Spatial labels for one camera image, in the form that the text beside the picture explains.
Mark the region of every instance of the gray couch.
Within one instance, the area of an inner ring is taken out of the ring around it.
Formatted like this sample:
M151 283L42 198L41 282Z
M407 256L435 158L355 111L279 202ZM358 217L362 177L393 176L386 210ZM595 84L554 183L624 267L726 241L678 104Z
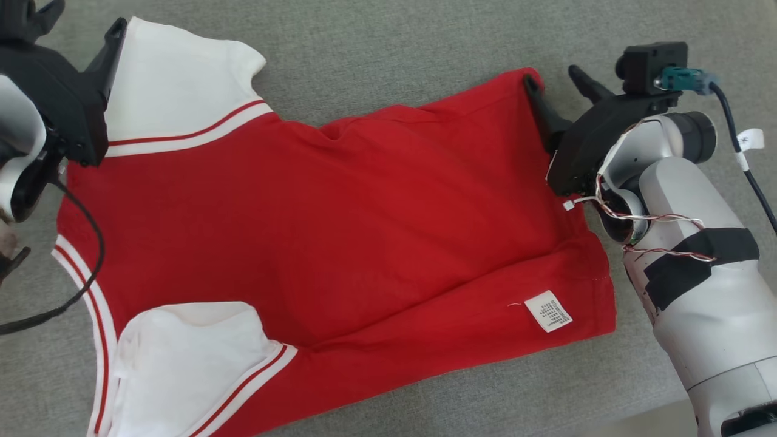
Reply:
M777 138L777 7L773 0L71 0L43 44L85 67L119 16L243 41L268 65L254 87L286 119L310 124L418 105L497 73L532 66L567 117L589 103L566 77L577 63L611 89L625 46L685 40L691 63L723 78L739 129ZM712 99L686 96L718 126ZM777 151L751 165L777 207ZM703 166L761 245L761 269L777 289L775 236L723 140ZM58 305L73 293L49 255L60 197L48 190L18 227L33 255L0 288L0 320ZM593 216L592 227L600 229ZM572 435L682 399L685 394L605 241L618 300L614 334L429 379L287 425L269 435ZM0 338L0 435L84 435L94 394L89 316L78 305L43 327Z

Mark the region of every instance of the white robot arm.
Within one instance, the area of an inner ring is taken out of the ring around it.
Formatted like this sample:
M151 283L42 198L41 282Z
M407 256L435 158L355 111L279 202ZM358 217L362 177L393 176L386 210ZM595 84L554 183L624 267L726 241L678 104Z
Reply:
M10 224L23 222L47 184L53 184L81 209L92 224L99 256L92 275L62 305L44 313L0 323L0 335L29 329L62 314L78 302L102 265L102 235L84 205L59 180L63 160L98 166L108 149L103 113L116 74L127 20L119 18L105 34L105 44L82 72L61 54L36 44L64 10L51 0L36 10L31 0L0 0L0 281L30 252L14 254L16 234Z
M701 113L666 114L682 90L716 94L747 180L730 108L714 76L686 68L685 43L628 47L616 96L576 66L570 76L594 106L561 119L525 79L553 158L548 183L567 209L593 201L694 407L699 437L777 435L777 299L758 273L758 245L696 166L717 143Z
M682 215L702 224L653 220L635 250L624 252L623 264L688 392L699 436L777 435L777 299L758 273L753 236L702 171L682 158L677 131L669 117L647 119L625 135L603 173L639 172L641 215ZM665 156L634 166L645 150ZM652 251L665 248L716 260Z

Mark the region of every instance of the red shirt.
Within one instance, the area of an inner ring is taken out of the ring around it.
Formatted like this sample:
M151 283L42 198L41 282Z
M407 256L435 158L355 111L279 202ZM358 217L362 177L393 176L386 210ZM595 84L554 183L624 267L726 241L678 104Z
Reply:
M138 22L136 35L156 26ZM136 44L128 38L125 53ZM322 128L284 121L247 97L229 111L215 107L222 117L210 126L114 134L100 168L69 166L68 186L106 242L98 285L85 297L102 368L90 432L106 435L121 396L110 368L117 338L160 306L245 302L265 340L284 344L260 366L285 356L281 369L247 391L263 369L225 387L188 435L255 435L613 331L607 257L582 209L565 211L545 182L549 156L522 86L527 74L539 80L521 69L423 107ZM128 81L117 74L109 126ZM58 257L88 276L97 255L89 224L68 201L57 223ZM546 290L572 319L552 332L526 306L510 305Z

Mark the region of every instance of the care label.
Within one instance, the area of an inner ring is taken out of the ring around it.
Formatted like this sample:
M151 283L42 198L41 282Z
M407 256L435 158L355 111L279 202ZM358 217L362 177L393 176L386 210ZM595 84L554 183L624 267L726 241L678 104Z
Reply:
M545 332L551 332L572 323L572 317L564 311L556 295L550 290L524 303Z

